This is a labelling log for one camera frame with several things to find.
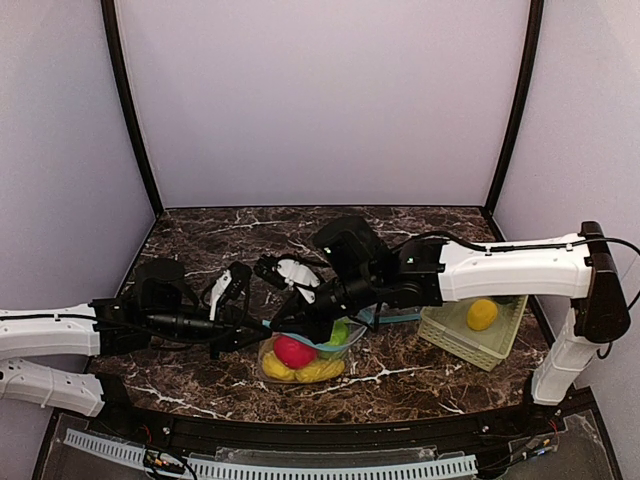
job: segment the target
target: marble tabletop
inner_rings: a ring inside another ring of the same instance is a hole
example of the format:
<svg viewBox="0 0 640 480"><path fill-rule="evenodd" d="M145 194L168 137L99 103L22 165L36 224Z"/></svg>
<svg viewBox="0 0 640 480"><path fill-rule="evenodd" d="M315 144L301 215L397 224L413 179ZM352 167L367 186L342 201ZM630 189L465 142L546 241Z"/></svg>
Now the marble tabletop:
<svg viewBox="0 0 640 480"><path fill-rule="evenodd" d="M363 216L389 245L409 234L446 229L472 241L493 241L475 207L261 207L165 212L137 264L155 257L183 262L199 291L234 260L253 265L262 254L319 256L313 234L342 215ZM285 297L255 277L250 313L269 318ZM209 359L208 348L144 350L96 358L91 372L122 377L136 406L248 422L373 423L474 413L519 403L522 386L548 348L529 310L510 356L492 372L417 336L418 322L382 325L351 352L345 373L314 385L264 382L253 346Z"/></svg>

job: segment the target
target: cable tray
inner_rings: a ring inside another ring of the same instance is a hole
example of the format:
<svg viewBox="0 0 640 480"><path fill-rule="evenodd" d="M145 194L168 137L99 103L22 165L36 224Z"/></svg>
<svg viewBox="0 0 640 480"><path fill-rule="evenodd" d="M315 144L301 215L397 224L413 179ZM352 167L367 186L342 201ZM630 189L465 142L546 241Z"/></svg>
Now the cable tray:
<svg viewBox="0 0 640 480"><path fill-rule="evenodd" d="M142 463L145 448L138 444L109 440L71 428L67 429L64 444L120 465L150 471ZM198 480L440 480L478 473L475 455L404 465L358 468L261 467L198 458L188 458L187 462L195 470ZM162 472L162 475L192 478L188 471L182 476L165 472Z"/></svg>

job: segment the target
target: plastic basket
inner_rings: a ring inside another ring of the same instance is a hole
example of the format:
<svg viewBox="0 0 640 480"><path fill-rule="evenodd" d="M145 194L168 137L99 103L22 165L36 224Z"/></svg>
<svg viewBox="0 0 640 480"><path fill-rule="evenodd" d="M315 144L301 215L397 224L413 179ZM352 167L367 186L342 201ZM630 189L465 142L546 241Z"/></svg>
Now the plastic basket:
<svg viewBox="0 0 640 480"><path fill-rule="evenodd" d="M476 332L467 326L467 312L477 298L452 302L442 307L425 307L421 312L418 335L487 372L509 356L527 296L497 303L498 317L486 330Z"/></svg>

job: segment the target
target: red apple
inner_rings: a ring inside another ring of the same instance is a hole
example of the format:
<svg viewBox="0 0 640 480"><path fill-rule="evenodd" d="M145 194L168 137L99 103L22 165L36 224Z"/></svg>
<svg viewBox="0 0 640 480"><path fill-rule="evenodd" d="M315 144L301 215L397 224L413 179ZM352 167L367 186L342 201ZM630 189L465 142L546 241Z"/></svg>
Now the red apple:
<svg viewBox="0 0 640 480"><path fill-rule="evenodd" d="M316 359L316 351L286 335L280 335L273 342L273 351L282 363L289 368L303 368Z"/></svg>

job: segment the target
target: lavender wall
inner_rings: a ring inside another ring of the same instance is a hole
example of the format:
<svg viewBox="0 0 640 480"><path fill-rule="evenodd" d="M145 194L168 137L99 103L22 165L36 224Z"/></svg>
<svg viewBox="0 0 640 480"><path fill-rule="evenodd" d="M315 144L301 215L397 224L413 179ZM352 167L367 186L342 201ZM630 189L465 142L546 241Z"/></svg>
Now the lavender wall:
<svg viewBox="0 0 640 480"><path fill-rule="evenodd" d="M167 206L484 203L527 0L118 5Z"/></svg>
<svg viewBox="0 0 640 480"><path fill-rule="evenodd" d="M47 308L113 295L153 215L100 2L8 0L1 11L0 304ZM49 414L0 401L0 478L31 478Z"/></svg>
<svg viewBox="0 0 640 480"><path fill-rule="evenodd" d="M633 0L547 2L539 53L513 163L496 212L510 239L557 236L598 220L640 243L640 5ZM627 295L640 261L612 247ZM566 301L545 299L559 331ZM624 478L640 471L640 307L591 384Z"/></svg>

